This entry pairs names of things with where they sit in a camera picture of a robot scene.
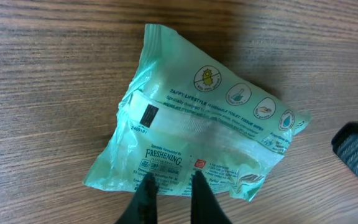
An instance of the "green plastic bag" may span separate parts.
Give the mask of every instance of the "green plastic bag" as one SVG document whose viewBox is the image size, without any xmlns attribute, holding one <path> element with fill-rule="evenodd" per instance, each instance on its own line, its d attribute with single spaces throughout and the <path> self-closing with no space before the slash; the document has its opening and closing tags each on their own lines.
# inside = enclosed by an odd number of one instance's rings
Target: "green plastic bag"
<svg viewBox="0 0 358 224">
<path fill-rule="evenodd" d="M 173 29 L 147 24 L 117 128 L 84 183 L 134 192 L 153 172 L 159 194 L 191 196 L 201 170 L 214 193 L 250 201 L 309 121 Z"/>
</svg>

